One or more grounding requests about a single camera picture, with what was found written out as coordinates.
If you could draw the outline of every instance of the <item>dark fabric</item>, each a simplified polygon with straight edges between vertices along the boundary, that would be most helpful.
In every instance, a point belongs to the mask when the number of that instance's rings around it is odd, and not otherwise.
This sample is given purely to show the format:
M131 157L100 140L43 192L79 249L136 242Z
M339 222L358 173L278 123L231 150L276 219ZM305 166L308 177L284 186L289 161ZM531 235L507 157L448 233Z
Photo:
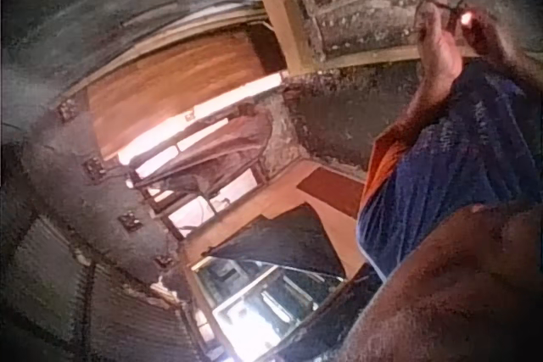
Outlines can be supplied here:
M386 278L458 209L542 198L540 101L472 63L446 114L421 132L362 210L358 242Z
M302 362L339 347L381 284L377 272L364 264L308 323L302 323L283 341L278 354L288 362Z
M318 214L307 203L272 220L259 216L204 256L260 261L345 278L345 270Z
M265 114L240 116L203 138L135 187L203 193L219 191L264 152L272 134Z

